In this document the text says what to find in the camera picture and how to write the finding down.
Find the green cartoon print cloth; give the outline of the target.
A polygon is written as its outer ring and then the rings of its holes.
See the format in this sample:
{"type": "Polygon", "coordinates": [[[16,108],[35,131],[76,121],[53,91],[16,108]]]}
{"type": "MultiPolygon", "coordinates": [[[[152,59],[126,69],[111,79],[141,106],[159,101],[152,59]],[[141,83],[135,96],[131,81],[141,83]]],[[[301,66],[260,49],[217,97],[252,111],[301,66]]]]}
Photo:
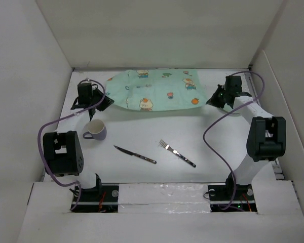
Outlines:
{"type": "Polygon", "coordinates": [[[136,111],[192,109],[207,101],[194,69],[123,71],[107,80],[106,94],[116,106],[136,111]]]}

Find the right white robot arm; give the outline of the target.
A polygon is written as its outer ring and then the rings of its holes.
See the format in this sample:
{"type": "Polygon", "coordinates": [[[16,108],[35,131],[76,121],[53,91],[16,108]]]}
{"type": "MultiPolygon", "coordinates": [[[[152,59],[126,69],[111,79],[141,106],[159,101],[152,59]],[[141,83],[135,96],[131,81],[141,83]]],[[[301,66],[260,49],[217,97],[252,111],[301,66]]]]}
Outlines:
{"type": "Polygon", "coordinates": [[[238,112],[250,125],[246,141],[247,154],[240,165],[225,181],[224,193],[236,199],[252,182],[258,172],[270,161],[282,157],[286,151],[286,119],[273,116],[256,103],[257,98],[242,91],[242,80],[238,73],[225,77],[224,85],[207,101],[216,108],[229,106],[238,112]]]}

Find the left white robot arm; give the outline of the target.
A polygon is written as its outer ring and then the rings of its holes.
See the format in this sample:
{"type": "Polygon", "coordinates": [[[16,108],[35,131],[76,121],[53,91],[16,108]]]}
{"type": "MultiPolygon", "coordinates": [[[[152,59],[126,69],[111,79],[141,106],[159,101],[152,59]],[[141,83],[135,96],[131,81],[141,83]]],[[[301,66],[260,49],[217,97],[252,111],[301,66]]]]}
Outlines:
{"type": "Polygon", "coordinates": [[[46,173],[61,187],[75,186],[80,190],[84,181],[80,174],[84,169],[84,157],[77,131],[48,132],[43,130],[55,123],[62,122],[82,113],[93,118],[96,111],[105,111],[114,104],[114,100],[106,94],[103,85],[95,80],[87,79],[77,85],[78,96],[68,116],[44,124],[37,135],[37,145],[46,173]]]}

